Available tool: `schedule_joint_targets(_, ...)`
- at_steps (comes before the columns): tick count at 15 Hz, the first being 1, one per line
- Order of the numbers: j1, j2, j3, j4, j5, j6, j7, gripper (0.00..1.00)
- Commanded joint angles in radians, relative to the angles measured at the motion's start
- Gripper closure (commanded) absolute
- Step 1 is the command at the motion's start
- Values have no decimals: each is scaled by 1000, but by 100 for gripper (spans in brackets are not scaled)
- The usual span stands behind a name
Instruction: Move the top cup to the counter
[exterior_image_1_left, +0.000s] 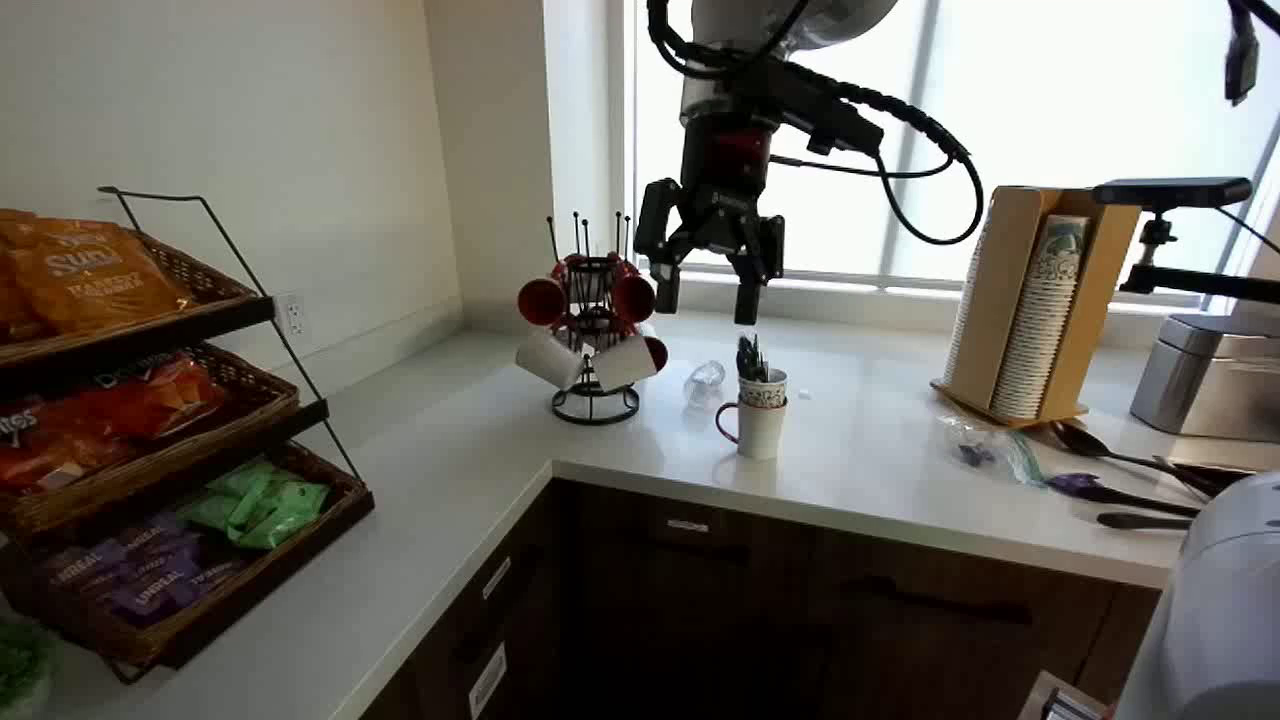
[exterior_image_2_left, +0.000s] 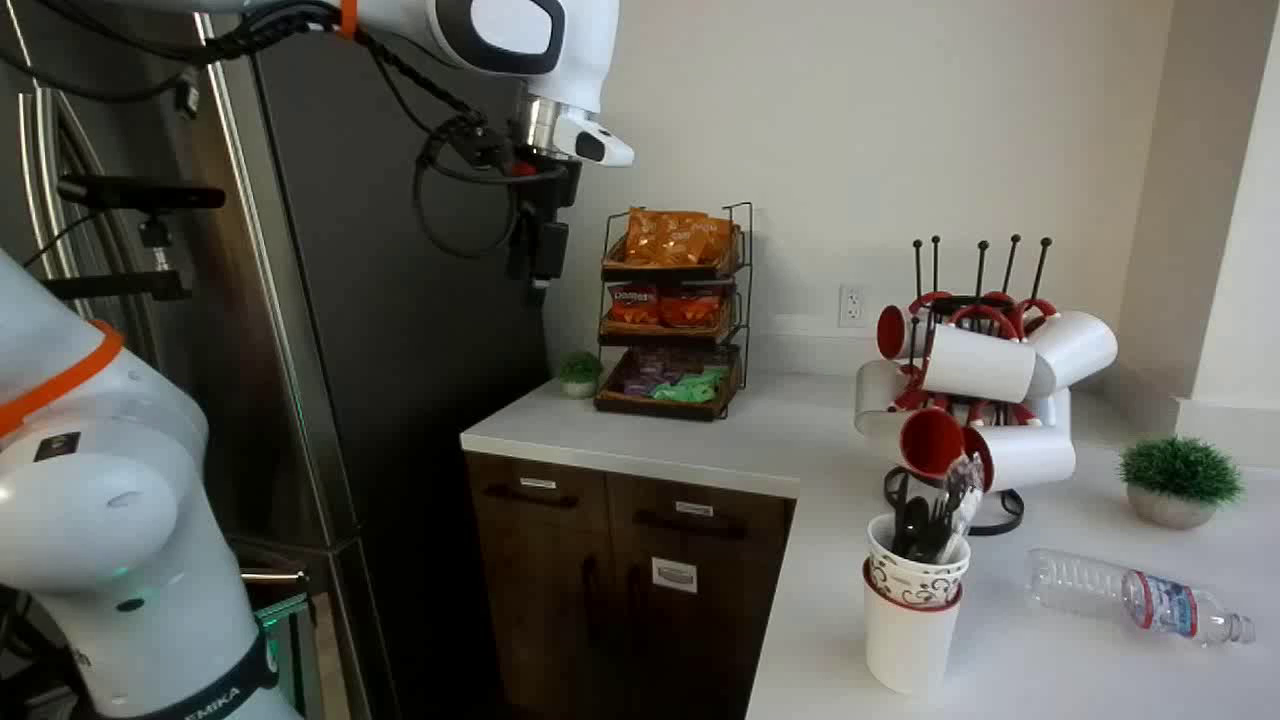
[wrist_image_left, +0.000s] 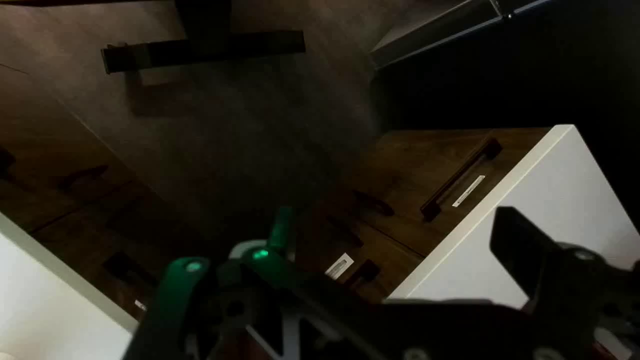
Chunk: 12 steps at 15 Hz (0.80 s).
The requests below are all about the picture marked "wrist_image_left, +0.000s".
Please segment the green black gripper left finger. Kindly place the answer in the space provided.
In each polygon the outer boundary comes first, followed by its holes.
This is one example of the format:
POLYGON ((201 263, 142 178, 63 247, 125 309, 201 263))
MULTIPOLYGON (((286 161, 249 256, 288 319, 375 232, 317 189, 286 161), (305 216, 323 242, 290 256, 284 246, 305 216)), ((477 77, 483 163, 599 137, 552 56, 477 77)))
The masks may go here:
POLYGON ((236 244, 224 261, 169 261, 121 360, 222 360, 240 336, 269 360, 374 360, 374 313, 290 259, 291 226, 282 205, 265 240, 236 244))

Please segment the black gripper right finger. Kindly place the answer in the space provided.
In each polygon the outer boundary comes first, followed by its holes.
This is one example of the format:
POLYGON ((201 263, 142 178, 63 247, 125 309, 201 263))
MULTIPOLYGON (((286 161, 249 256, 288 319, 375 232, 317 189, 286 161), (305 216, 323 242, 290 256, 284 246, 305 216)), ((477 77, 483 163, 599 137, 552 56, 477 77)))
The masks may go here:
POLYGON ((637 263, 555 242, 511 205, 495 210, 490 249, 526 293, 536 360, 640 360, 637 263))

